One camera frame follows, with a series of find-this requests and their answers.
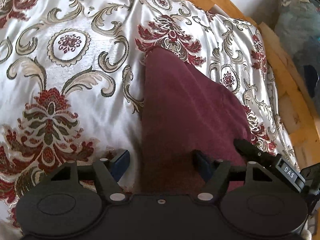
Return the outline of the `maroon small cloth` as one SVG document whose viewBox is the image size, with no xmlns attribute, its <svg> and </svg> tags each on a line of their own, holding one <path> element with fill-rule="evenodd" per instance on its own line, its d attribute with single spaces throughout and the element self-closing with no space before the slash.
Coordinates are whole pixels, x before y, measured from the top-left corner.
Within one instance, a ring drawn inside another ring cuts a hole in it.
<svg viewBox="0 0 320 240">
<path fill-rule="evenodd" d="M 235 139 L 251 139 L 238 98 L 172 52 L 150 50 L 145 58 L 140 190 L 198 192 L 204 182 L 191 163 L 192 151 L 243 166 Z"/>
</svg>

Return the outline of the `grey blue patterned blanket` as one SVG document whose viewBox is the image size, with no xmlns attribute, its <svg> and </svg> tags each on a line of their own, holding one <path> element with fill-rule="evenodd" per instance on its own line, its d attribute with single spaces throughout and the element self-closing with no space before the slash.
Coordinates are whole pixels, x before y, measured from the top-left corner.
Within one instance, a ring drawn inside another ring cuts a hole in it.
<svg viewBox="0 0 320 240">
<path fill-rule="evenodd" d="M 279 0 L 274 30 L 293 59 L 310 97 L 318 100 L 319 0 Z"/>
</svg>

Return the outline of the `white floral satin bedspread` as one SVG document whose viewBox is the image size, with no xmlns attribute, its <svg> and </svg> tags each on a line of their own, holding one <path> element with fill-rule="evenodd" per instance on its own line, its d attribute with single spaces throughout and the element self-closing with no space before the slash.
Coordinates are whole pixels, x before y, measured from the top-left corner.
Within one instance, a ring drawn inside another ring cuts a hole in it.
<svg viewBox="0 0 320 240">
<path fill-rule="evenodd" d="M 18 200 L 67 161 L 131 154 L 139 188 L 144 56 L 159 46 L 222 84 L 252 142 L 297 158 L 281 123 L 260 31 L 189 0 L 1 0 L 1 239 L 19 239 Z"/>
</svg>

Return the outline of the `wooden bed frame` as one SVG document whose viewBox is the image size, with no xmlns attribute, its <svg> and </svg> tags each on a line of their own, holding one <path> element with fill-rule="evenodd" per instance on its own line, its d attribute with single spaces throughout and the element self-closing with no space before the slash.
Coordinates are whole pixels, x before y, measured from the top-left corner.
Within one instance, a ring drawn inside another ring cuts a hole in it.
<svg viewBox="0 0 320 240">
<path fill-rule="evenodd" d="M 231 0 L 136 0 L 137 48 L 162 47 L 243 105 L 252 142 L 298 168 L 319 162 L 319 115 L 276 33 Z"/>
</svg>

